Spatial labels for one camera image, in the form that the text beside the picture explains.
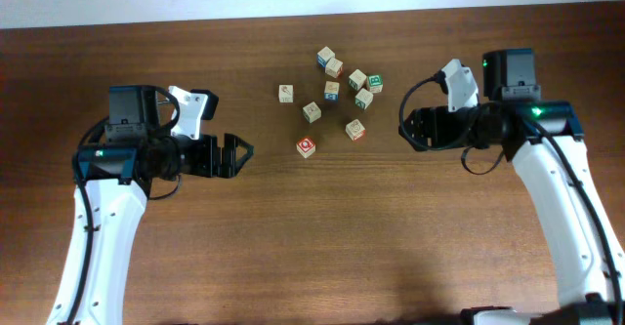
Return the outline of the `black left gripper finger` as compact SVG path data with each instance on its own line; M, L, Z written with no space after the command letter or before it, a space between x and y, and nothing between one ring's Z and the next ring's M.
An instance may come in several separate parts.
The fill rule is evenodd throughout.
M252 157L252 152L247 151L241 158L236 158L235 149L225 149L222 153L221 177L234 178L238 175L245 163Z
M224 140L224 153L235 155L236 151L242 148L246 155L254 154L254 146L237 135L225 133Z

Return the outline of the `red Q wooden block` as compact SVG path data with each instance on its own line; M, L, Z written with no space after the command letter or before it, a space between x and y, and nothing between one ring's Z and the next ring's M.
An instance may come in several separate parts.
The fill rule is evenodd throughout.
M316 145L310 137L304 137L296 142L296 149L304 158L309 158L315 153Z

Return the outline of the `snail picture wooden block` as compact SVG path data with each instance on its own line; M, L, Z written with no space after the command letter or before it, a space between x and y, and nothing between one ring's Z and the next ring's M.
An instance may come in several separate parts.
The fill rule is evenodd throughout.
M358 119L355 119L348 123L345 130L352 141L356 141L362 138L366 132L365 127Z

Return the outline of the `green R wooden block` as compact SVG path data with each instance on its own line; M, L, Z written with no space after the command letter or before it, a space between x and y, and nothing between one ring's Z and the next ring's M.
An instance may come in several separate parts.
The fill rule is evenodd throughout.
M303 107L303 114L309 123L313 123L321 117L321 109L316 102L310 102Z

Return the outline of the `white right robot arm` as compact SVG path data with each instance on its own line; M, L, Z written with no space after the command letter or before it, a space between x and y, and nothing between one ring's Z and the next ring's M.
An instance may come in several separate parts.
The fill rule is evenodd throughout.
M498 145L534 204L558 287L557 309L523 313L481 306L435 324L621 324L624 250L589 169L585 134L569 102L544 102L530 49L482 56L483 85L457 59L428 77L447 103L398 112L398 132L416 151Z

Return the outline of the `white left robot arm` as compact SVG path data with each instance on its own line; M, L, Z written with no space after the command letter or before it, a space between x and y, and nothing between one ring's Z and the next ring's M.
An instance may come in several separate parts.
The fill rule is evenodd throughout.
M136 231L155 179L230 179L253 156L240 137L203 135L218 96L208 90L112 86L109 115L72 157L74 223L51 324L120 324Z

